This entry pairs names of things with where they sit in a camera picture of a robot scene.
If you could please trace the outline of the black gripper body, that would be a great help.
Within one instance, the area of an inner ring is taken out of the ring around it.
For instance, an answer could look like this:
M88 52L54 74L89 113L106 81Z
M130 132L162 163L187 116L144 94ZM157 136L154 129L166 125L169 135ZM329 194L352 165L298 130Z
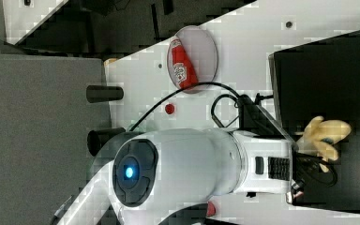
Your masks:
M266 139L285 139L292 136L262 106L255 104L248 95L238 97L239 129Z

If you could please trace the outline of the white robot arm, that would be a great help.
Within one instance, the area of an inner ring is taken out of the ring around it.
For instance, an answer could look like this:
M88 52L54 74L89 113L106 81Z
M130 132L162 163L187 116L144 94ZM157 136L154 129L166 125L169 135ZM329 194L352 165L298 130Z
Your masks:
M101 145L88 182L57 225L170 225L177 212L233 193L289 191L295 142L260 106L267 135L241 128L121 131Z

